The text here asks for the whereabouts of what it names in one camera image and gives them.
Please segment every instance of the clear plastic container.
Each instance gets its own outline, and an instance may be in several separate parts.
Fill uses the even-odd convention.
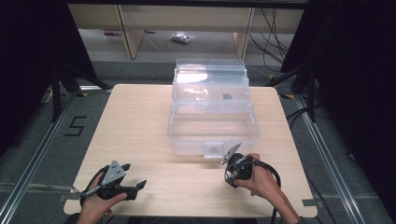
[[[177,155],[222,158],[242,143],[249,153],[260,137],[242,60],[177,60],[168,137]]]

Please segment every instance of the handheld controller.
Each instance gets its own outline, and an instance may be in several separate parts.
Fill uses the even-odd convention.
[[[127,194],[127,198],[124,201],[135,200],[137,192],[145,187],[147,180],[138,183],[136,187],[121,186],[120,183],[125,177],[126,171],[129,170],[130,166],[130,164],[120,166],[116,161],[113,161],[110,165],[100,169],[92,178],[87,188],[80,195],[80,204],[82,205],[85,198],[94,193],[103,200],[111,199],[121,193]],[[100,178],[98,186],[94,189],[89,189],[93,180],[102,172],[104,174]]]
[[[235,153],[240,146],[241,144],[238,143],[236,146],[232,147],[221,162],[221,164],[227,162],[227,167],[225,168],[224,173],[225,182],[236,189],[238,186],[235,185],[234,181],[236,179],[249,180],[253,174],[253,165],[260,165],[262,168],[268,169],[275,176],[276,183],[280,187],[280,177],[274,167],[263,161],[255,160],[250,156]]]

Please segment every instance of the black cable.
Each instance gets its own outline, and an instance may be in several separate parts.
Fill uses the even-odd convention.
[[[317,220],[318,223],[323,224],[323,222],[320,220],[319,217],[315,217],[315,219]]]
[[[326,203],[326,201],[324,200],[324,198],[322,197],[320,191],[319,191],[318,188],[314,185],[314,182],[312,182],[311,178],[309,178],[309,176],[308,176],[308,174],[306,173],[306,170],[305,170],[305,169],[304,169],[304,173],[305,173],[306,179],[309,181],[309,183],[311,184],[312,188],[314,188],[314,190],[317,192],[317,194],[318,194],[320,200],[321,200],[322,203],[323,203],[323,206],[326,208],[327,213],[329,214],[330,218],[332,219],[332,223],[335,224],[335,223],[336,223],[336,222],[335,222],[335,218],[334,218],[334,216],[332,215],[332,211],[330,211],[329,205],[327,205],[327,203]]]
[[[110,167],[110,166],[107,165],[107,166],[103,167],[102,169],[100,169],[100,170],[93,176],[93,178],[91,179],[90,183],[87,185],[87,188],[85,188],[85,191],[84,191],[84,192],[87,192],[88,190],[90,190],[90,187],[91,187],[93,181],[96,179],[96,177],[99,176],[99,174],[101,174],[102,172],[108,170],[108,167]]]
[[[264,16],[265,21],[267,22],[268,27],[270,28],[270,35],[268,36],[268,39],[265,39],[265,38],[264,39],[267,40],[267,42],[269,42],[271,35],[274,35],[274,38],[275,38],[276,43],[277,43],[277,48],[279,48],[279,50],[282,50],[282,51],[285,50],[285,49],[289,50],[289,48],[287,48],[284,44],[282,44],[279,41],[279,39],[277,38],[277,32],[276,32],[276,9],[273,8],[273,24],[272,25],[270,24],[270,22],[268,21],[267,17],[265,16],[265,13],[264,13],[263,9],[262,9],[262,15]]]
[[[293,124],[294,124],[294,121],[296,121],[297,120],[297,118],[298,117],[300,117],[300,115],[302,115],[303,113],[304,113],[305,111],[304,110],[302,110],[302,111],[300,111],[295,117],[294,117],[294,119],[291,121],[291,124],[290,124],[290,129],[292,129],[293,128]]]
[[[268,44],[270,44],[272,47],[274,47],[274,48],[279,48],[279,46],[277,46],[277,45],[275,45],[275,44],[273,44],[269,39],[267,39],[267,37],[265,37],[262,33],[260,33],[260,35],[262,36],[262,38],[266,41],[266,42],[268,42]]]
[[[272,167],[270,164],[268,164],[268,163],[265,163],[265,162],[263,162],[263,161],[259,161],[259,160],[256,160],[256,159],[254,159],[254,158],[252,158],[254,161],[250,161],[250,162],[241,162],[241,163],[238,163],[237,165],[238,166],[240,166],[240,165],[259,165],[259,166],[261,166],[262,168],[264,168],[264,169],[267,169],[267,170],[269,170],[273,175],[274,175],[274,177],[275,177],[275,180],[276,180],[276,183],[277,183],[277,185],[279,186],[279,188],[281,188],[281,181],[280,181],[280,176],[279,176],[279,173],[276,171],[276,169],[274,168],[274,167]],[[274,210],[273,210],[273,214],[272,214],[272,217],[271,217],[271,224],[275,224],[275,221],[276,221],[276,208],[274,208]]]
[[[262,61],[264,62],[265,67],[268,68],[269,70],[271,70],[273,72],[280,72],[280,70],[274,70],[274,69],[270,68],[270,66],[268,66],[268,64],[265,62],[265,53],[262,54]]]
[[[74,186],[72,186],[72,190],[73,190],[73,192],[75,192],[75,193],[79,193],[79,190],[76,189],[76,187],[74,187]]]
[[[268,49],[263,48],[259,43],[257,43],[257,41],[253,38],[253,36],[252,36],[251,34],[249,34],[249,36],[250,36],[251,40],[253,41],[253,43],[256,45],[256,47],[257,47],[258,49],[260,49],[262,52],[268,54],[269,56],[271,56],[272,58],[274,58],[275,60],[277,60],[279,63],[283,63],[283,61],[282,61],[281,59],[277,58],[277,57],[275,56],[275,54],[271,53],[270,51],[268,51]]]
[[[106,224],[110,223],[111,219],[113,219],[113,217],[110,217],[110,218],[108,219],[108,221],[106,222]]]
[[[287,116],[286,116],[286,119],[289,119],[289,118],[293,117],[295,114],[300,113],[300,112],[302,112],[302,111],[305,112],[306,110],[307,110],[306,108],[299,109],[299,110],[293,112],[292,114],[287,115]]]

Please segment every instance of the wire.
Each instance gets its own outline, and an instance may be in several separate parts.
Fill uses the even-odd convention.
[[[80,191],[79,191],[78,189],[76,189],[76,187],[74,187],[74,186],[72,186],[72,190],[73,190],[73,192],[75,192],[75,193],[80,193]]]
[[[265,16],[265,13],[264,13],[263,8],[262,8],[262,15],[264,16],[265,21],[267,22],[268,27],[270,28],[270,34],[269,34],[269,36],[268,36],[268,39],[266,39],[263,35],[262,35],[262,37],[267,41],[267,44],[270,43],[270,44],[273,45],[274,47],[278,48],[279,53],[280,53],[282,59],[284,59],[284,56],[286,56],[285,51],[288,51],[289,48],[287,48],[284,44],[282,44],[282,43],[279,41],[279,39],[277,38],[277,31],[276,31],[276,8],[273,8],[273,22],[272,22],[272,24],[270,24],[270,22],[268,21],[267,17]],[[271,35],[274,36],[274,38],[275,38],[275,40],[276,40],[276,43],[277,43],[277,46],[274,45],[274,44],[272,44],[272,43],[270,42],[270,37],[271,37]]]
[[[256,72],[258,72],[258,73],[260,73],[260,74],[262,74],[264,76],[268,76],[268,77],[270,76],[270,75],[267,75],[264,72],[262,72],[262,71],[260,71],[259,69],[256,69],[256,68],[246,67],[246,69],[256,71]]]
[[[300,112],[296,115],[296,117],[294,117],[294,119],[291,121],[290,129],[293,128],[294,121],[296,121],[297,118],[300,117],[300,115],[302,115],[304,112],[305,112],[305,111],[300,111]]]
[[[286,119],[289,119],[289,118],[293,117],[295,114],[297,114],[297,113],[299,113],[299,112],[302,112],[302,111],[306,111],[306,108],[299,109],[299,110],[293,112],[292,114],[287,115],[287,116],[286,116]]]
[[[320,220],[319,217],[315,217],[315,219],[317,220],[318,223],[323,224],[323,222]]]
[[[259,161],[259,160],[254,159],[254,158],[251,158],[251,159],[252,159],[252,161],[241,162],[241,163],[238,163],[237,165],[238,166],[244,166],[244,165],[253,165],[254,164],[254,165],[259,165],[262,168],[269,170],[274,175],[277,185],[279,186],[279,188],[281,188],[280,175],[279,175],[279,173],[276,171],[276,169],[274,167],[272,167],[270,164],[265,163],[263,161]],[[272,217],[271,217],[271,224],[275,224],[275,222],[276,222],[276,208],[274,208],[274,210],[273,210],[273,214],[272,214]]]
[[[110,217],[110,218],[108,219],[108,221],[106,222],[106,224],[110,223],[111,219],[113,219],[113,217]]]
[[[281,59],[279,59],[278,57],[276,57],[275,54],[271,53],[266,48],[263,48],[259,43],[257,43],[257,41],[253,38],[253,36],[251,34],[249,34],[249,36],[258,49],[260,49],[262,52],[268,54],[269,56],[271,56],[272,58],[277,60],[279,63],[283,63],[283,61]]]
[[[320,191],[319,191],[318,188],[314,185],[314,182],[312,182],[311,178],[309,178],[309,175],[306,173],[306,170],[305,170],[305,169],[304,169],[304,173],[305,173],[306,179],[307,179],[307,180],[309,181],[309,183],[312,185],[312,188],[314,188],[314,190],[317,192],[317,194],[318,194],[320,200],[322,201],[324,207],[325,207],[326,210],[327,210],[327,213],[329,213],[329,216],[330,216],[330,218],[332,219],[332,223],[335,224],[336,222],[335,222],[334,216],[332,215],[332,211],[330,211],[330,208],[329,208],[329,206],[327,205],[326,201],[323,199],[323,197],[322,197]]]

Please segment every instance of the table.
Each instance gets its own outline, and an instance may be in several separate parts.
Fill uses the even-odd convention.
[[[99,121],[74,187],[85,189],[93,175],[117,160],[131,163],[122,181],[135,186],[147,179],[135,201],[114,206],[121,216],[154,217],[270,217],[273,207],[249,190],[225,183],[221,159],[177,156],[167,139],[172,86],[119,84],[113,89]],[[276,90],[251,87],[261,138],[252,149],[274,166],[282,189],[297,213],[314,217],[313,199]],[[78,200],[67,200],[66,214],[80,211]]]

